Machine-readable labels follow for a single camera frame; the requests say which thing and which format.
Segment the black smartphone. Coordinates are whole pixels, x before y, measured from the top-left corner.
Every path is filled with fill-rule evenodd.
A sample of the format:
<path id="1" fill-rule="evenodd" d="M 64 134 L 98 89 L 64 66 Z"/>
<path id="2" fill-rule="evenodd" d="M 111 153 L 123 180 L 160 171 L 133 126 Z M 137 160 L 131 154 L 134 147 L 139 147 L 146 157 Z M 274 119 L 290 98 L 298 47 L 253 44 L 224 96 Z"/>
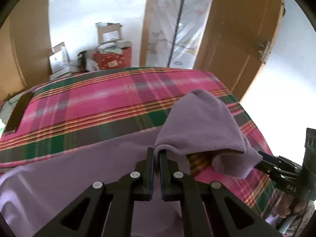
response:
<path id="1" fill-rule="evenodd" d="M 14 133 L 18 130 L 23 115 L 28 107 L 29 102 L 33 98 L 33 92 L 29 91 L 27 93 L 24 93 L 20 99 L 18 100 L 16 106 L 14 107 L 14 110 L 12 111 L 10 118 L 8 119 L 8 123 L 5 127 L 5 130 L 3 131 L 4 135 L 8 135 L 11 133 Z"/>

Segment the white small box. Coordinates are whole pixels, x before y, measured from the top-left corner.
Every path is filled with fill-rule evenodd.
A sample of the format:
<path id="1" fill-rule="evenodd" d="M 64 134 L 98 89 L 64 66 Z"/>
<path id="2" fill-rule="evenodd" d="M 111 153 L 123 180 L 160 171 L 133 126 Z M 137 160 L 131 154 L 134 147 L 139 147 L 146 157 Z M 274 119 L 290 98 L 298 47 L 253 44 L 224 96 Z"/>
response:
<path id="1" fill-rule="evenodd" d="M 49 64 L 51 73 L 56 73 L 69 65 L 69 56 L 64 42 L 52 48 L 52 52 L 49 54 Z"/>

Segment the brown cardboard box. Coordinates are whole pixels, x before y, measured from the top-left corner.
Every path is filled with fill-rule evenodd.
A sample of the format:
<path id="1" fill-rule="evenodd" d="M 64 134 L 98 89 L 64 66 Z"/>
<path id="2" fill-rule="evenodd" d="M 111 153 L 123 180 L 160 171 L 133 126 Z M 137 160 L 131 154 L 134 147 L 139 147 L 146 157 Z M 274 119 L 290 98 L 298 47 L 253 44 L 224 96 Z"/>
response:
<path id="1" fill-rule="evenodd" d="M 96 23 L 98 43 L 109 43 L 122 39 L 120 23 Z"/>

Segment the wooden door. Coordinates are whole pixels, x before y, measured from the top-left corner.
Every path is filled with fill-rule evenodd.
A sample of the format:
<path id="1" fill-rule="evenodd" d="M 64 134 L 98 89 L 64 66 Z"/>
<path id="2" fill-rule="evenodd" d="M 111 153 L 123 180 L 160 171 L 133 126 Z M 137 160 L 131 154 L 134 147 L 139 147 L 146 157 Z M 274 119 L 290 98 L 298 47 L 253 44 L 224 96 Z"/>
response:
<path id="1" fill-rule="evenodd" d="M 212 0 L 194 69 L 213 73 L 241 100 L 268 59 L 284 0 Z"/>

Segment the pink plaid bed cover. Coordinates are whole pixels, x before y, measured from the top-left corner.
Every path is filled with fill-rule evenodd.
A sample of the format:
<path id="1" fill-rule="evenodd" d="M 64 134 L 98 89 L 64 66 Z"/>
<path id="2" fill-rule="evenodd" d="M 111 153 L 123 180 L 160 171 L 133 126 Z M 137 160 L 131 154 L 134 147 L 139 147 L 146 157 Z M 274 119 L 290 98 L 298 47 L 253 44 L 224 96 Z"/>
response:
<path id="1" fill-rule="evenodd" d="M 224 102 L 251 146 L 271 153 L 253 120 L 215 75 L 167 68 L 116 69 L 33 88 L 18 130 L 1 137 L 1 177 L 18 166 L 160 127 L 174 102 L 196 89 Z"/>

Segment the wooden wardrobe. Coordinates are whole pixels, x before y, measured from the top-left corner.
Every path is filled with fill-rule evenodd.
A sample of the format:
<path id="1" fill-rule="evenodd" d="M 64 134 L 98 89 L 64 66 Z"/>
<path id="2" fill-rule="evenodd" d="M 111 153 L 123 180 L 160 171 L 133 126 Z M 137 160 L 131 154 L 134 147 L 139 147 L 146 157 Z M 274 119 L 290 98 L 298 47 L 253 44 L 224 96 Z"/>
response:
<path id="1" fill-rule="evenodd" d="M 49 80 L 49 0 L 1 0 L 1 101 Z"/>

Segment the purple fleece garment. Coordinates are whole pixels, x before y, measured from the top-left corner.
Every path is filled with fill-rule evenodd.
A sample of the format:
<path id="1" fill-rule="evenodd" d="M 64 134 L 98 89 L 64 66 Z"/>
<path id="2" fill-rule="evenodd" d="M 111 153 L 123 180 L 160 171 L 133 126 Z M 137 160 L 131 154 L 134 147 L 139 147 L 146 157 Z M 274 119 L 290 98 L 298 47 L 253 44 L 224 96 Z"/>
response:
<path id="1" fill-rule="evenodd" d="M 78 148 L 45 161 L 18 166 L 1 177 L 1 214 L 16 236 L 33 236 L 96 181 L 130 173 L 149 147 L 166 150 L 181 171 L 192 173 L 188 155 L 203 153 L 213 169 L 246 178 L 262 161 L 221 100 L 194 90 L 173 106 L 166 122 Z"/>

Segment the red box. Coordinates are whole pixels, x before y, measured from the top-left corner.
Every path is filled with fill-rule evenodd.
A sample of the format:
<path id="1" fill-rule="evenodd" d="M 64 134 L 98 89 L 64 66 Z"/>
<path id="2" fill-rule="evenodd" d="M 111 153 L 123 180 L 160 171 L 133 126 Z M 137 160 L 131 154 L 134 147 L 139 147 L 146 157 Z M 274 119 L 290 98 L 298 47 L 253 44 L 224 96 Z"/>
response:
<path id="1" fill-rule="evenodd" d="M 102 54 L 96 51 L 93 59 L 97 62 L 100 70 L 121 69 L 131 67 L 132 48 L 128 47 L 122 50 L 121 54 L 107 53 Z"/>

